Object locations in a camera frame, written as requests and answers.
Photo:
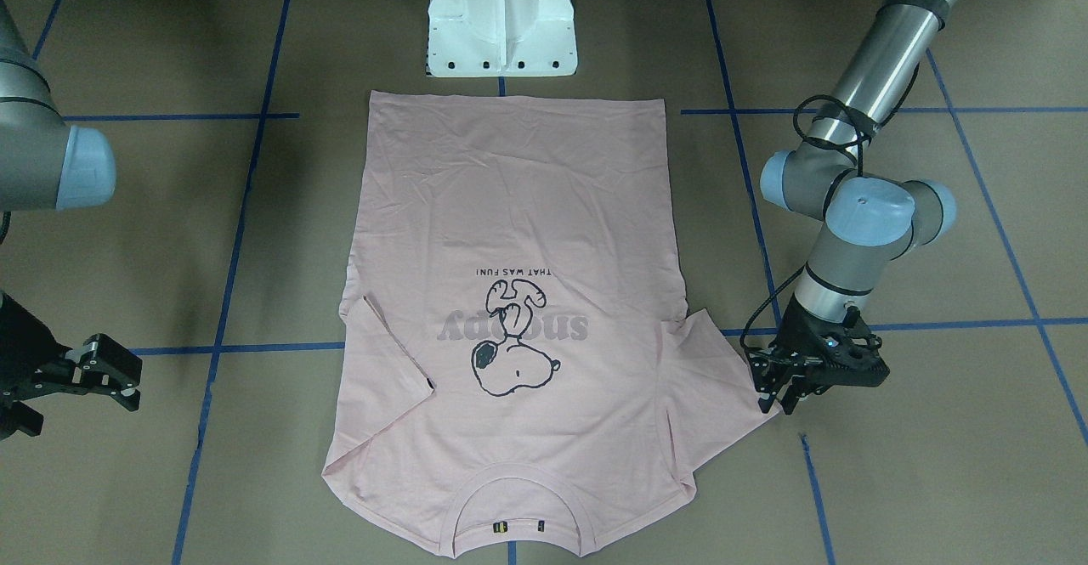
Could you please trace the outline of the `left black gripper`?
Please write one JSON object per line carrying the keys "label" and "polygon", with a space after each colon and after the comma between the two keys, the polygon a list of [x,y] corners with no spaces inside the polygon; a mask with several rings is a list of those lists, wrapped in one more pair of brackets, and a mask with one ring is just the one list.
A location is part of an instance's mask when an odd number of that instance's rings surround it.
{"label": "left black gripper", "polygon": [[747,359],[759,398],[771,404],[780,396],[782,412],[791,415],[828,386],[880,386],[890,374],[881,346],[855,304],[846,304],[846,316],[834,322],[791,298],[772,345],[750,351]]}

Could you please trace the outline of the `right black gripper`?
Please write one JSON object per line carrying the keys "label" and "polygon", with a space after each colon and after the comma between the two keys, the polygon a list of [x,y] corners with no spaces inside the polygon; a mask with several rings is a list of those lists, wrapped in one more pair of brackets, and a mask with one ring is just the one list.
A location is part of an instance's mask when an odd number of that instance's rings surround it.
{"label": "right black gripper", "polygon": [[27,401],[50,394],[100,395],[139,410],[143,360],[109,337],[92,334],[70,347],[34,314],[3,292],[1,307],[1,437],[40,437],[44,415]]}

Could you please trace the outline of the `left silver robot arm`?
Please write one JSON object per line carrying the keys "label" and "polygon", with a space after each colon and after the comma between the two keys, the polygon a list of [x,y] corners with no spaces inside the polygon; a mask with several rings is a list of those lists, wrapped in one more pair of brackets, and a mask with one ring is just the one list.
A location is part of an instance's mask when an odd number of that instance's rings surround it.
{"label": "left silver robot arm", "polygon": [[887,265],[945,236],[957,204],[928,179],[882,177],[870,164],[871,144],[964,1],[875,1],[870,27],[833,88],[792,110],[796,147],[762,169],[766,202],[820,225],[804,265],[781,283],[792,293],[772,341],[745,346],[762,412],[789,415],[829,388],[880,386],[889,374],[865,306]]}

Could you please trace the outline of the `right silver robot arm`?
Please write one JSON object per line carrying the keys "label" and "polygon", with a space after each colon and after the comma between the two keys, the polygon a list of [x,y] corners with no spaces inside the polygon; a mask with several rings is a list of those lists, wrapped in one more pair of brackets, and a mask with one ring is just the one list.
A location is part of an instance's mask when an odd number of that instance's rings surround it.
{"label": "right silver robot arm", "polygon": [[[106,135],[60,115],[42,70],[7,7],[1,8],[1,209],[15,212],[106,204],[116,189],[116,160]],[[7,291],[1,294],[1,437],[39,437],[44,415],[30,400],[97,394],[139,409],[143,361],[104,333],[70,347]]]}

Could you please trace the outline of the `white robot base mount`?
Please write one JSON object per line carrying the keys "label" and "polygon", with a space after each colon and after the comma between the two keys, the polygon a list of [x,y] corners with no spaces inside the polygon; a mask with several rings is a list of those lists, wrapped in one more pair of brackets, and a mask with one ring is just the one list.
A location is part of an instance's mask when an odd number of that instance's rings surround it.
{"label": "white robot base mount", "polygon": [[432,76],[555,77],[578,67],[574,0],[428,0]]}

